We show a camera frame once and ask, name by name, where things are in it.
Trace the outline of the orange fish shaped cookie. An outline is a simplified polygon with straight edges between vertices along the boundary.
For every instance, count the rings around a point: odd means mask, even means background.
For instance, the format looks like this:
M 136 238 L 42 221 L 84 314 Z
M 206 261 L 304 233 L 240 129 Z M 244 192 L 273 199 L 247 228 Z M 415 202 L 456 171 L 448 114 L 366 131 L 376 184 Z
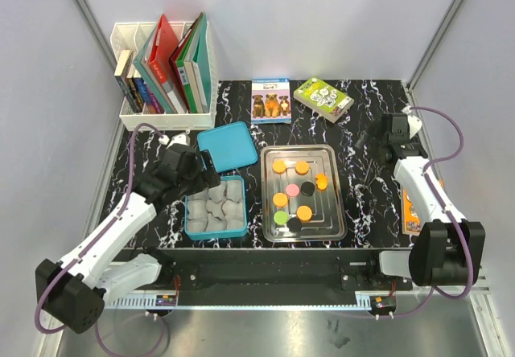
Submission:
M 325 191 L 328 188 L 328 176 L 325 174 L 317 174 L 315 176 L 315 185 L 318 190 Z

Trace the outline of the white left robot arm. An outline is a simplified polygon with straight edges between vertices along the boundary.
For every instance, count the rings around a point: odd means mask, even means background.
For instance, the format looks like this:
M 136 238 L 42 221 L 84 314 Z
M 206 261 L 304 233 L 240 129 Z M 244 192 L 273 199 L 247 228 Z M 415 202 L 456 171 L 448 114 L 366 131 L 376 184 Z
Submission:
M 166 206 L 220 185 L 210 153 L 191 148 L 186 134 L 163 142 L 167 148 L 161 159 L 130 179 L 120 203 L 81 244 L 59 261 L 46 259 L 37 266 L 35 324 L 41 332 L 48 332 L 40 321 L 42 311 L 81 334 L 107 304 L 141 286 L 166 289 L 173 282 L 173 260 L 156 249 L 110 267 L 129 239 Z

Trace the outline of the teal box lid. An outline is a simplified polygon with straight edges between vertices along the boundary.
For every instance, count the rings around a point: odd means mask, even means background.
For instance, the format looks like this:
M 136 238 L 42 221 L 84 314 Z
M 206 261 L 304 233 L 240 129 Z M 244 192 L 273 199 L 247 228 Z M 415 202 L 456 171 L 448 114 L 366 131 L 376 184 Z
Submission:
M 258 153 L 243 121 L 200 132 L 197 136 L 200 151 L 207 150 L 218 173 L 253 165 Z

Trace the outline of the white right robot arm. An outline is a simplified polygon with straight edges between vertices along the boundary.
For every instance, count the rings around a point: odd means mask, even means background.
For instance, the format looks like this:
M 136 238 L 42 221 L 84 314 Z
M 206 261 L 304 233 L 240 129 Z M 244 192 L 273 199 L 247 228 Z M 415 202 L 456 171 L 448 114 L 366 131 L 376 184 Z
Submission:
M 407 192 L 422 226 L 404 269 L 399 256 L 383 252 L 380 262 L 365 270 L 365 280 L 380 290 L 399 275 L 438 291 L 461 286 L 462 294 L 467 295 L 478 278 L 486 232 L 481 223 L 468 220 L 445 193 L 432 170 L 433 160 L 413 140 L 422 122 L 412 111 L 406 107 L 401 113 L 383 113 L 355 144 L 391 171 Z

